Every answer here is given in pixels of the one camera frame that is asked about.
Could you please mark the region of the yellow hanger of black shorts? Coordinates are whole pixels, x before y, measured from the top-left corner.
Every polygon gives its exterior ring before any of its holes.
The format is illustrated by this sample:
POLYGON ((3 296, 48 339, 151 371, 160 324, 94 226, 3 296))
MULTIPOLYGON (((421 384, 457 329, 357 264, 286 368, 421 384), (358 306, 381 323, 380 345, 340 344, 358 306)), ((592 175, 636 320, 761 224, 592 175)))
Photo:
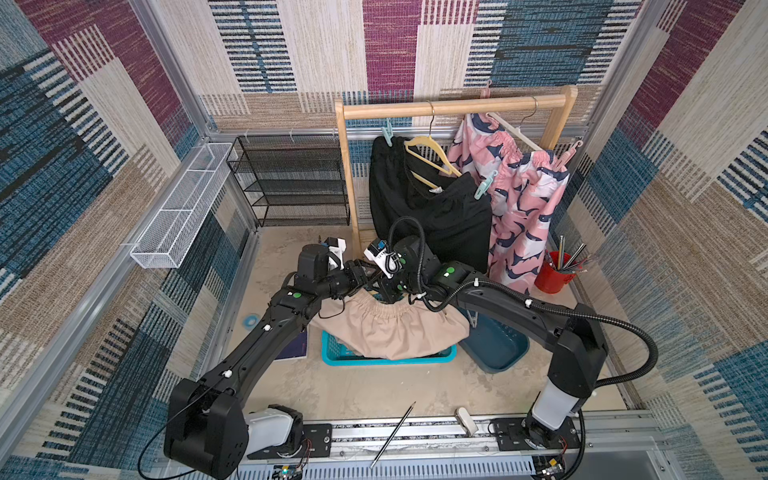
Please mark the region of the yellow hanger of black shorts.
POLYGON ((443 147, 432 137, 432 128, 436 115, 431 101, 428 101, 428 105, 431 109, 428 133, 426 136, 416 136, 406 140, 404 142, 405 152, 437 170, 444 177, 459 178, 462 173, 449 161, 443 147))

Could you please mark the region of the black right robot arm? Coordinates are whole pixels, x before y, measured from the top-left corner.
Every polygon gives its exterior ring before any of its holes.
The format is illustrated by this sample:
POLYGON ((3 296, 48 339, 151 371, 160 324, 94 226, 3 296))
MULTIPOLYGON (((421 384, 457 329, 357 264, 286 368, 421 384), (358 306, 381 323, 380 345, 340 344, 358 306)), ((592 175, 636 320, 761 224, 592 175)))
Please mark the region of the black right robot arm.
POLYGON ((639 379, 656 366, 658 347, 641 328, 599 315, 582 304, 567 308, 546 303, 492 281, 464 263, 442 262, 428 248, 419 222, 413 217, 407 221, 416 228, 414 235, 377 239, 364 251, 390 281, 390 290, 410 294, 432 312, 455 307, 485 315, 550 352, 546 384, 521 423, 531 448, 554 446, 564 435, 566 421, 596 389, 639 379), (648 351, 645 362, 628 373, 601 378, 609 355, 604 326, 637 336, 648 351))

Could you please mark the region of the beige shorts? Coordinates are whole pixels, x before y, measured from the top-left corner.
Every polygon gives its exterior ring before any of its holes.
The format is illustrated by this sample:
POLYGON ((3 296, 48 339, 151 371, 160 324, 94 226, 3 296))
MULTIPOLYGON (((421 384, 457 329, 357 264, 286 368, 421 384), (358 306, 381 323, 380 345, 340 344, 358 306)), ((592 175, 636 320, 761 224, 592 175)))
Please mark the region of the beige shorts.
POLYGON ((365 290, 343 300, 325 300, 311 324, 360 356, 392 361, 437 354, 467 338, 470 330, 468 320, 452 306, 432 312, 405 300, 385 304, 365 290))

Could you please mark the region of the white clothespin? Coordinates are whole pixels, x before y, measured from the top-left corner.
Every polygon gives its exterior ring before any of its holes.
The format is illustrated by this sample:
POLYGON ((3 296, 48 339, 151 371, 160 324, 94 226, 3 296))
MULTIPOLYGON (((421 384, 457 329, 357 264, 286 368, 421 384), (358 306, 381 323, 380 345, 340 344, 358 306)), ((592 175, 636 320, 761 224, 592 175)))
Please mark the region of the white clothespin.
POLYGON ((466 317, 472 329, 476 329, 478 327, 479 316, 480 314, 478 312, 470 310, 466 311, 466 317))

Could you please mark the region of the black shorts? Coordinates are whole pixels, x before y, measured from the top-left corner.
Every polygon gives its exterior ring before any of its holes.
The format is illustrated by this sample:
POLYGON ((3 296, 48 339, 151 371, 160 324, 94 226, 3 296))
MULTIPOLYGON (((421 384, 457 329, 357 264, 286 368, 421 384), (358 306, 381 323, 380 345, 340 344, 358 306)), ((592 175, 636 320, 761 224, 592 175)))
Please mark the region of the black shorts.
POLYGON ((377 236, 386 239, 395 220, 413 217, 440 261, 458 261, 485 274, 492 211, 488 197, 474 198, 476 188, 471 175, 442 176, 407 153, 403 137, 373 141, 369 194, 377 236))

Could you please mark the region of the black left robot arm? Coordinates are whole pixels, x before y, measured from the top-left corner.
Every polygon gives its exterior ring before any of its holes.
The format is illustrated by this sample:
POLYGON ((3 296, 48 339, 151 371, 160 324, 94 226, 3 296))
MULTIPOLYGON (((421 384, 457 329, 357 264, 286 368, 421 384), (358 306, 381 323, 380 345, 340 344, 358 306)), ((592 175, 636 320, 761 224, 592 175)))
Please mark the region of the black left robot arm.
POLYGON ((299 412, 273 404, 247 415, 243 408, 259 379, 306 330, 323 302, 342 300, 365 286, 372 276, 369 267, 363 260, 342 261, 327 243, 304 246, 296 271, 285 277, 246 338, 200 379, 184 379, 173 388, 164 455, 195 472, 226 479, 253 453, 300 452, 299 412))

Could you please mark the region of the mint clothespin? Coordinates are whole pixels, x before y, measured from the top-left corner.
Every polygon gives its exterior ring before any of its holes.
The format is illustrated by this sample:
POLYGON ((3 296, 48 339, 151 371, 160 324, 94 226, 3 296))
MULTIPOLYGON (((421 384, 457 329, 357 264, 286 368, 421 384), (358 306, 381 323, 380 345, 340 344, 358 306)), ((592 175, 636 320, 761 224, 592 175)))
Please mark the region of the mint clothespin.
POLYGON ((385 120, 385 123, 382 125, 382 137, 385 139, 387 145, 389 147, 393 146, 393 137, 394 137, 394 129, 391 124, 391 121, 389 119, 385 120))
POLYGON ((481 200, 485 195, 487 195, 490 192, 491 187, 493 186, 493 183, 497 175, 498 175, 498 171, 494 170, 486 178, 484 178, 481 181, 481 183, 478 185, 473 195, 473 198, 476 201, 481 200))

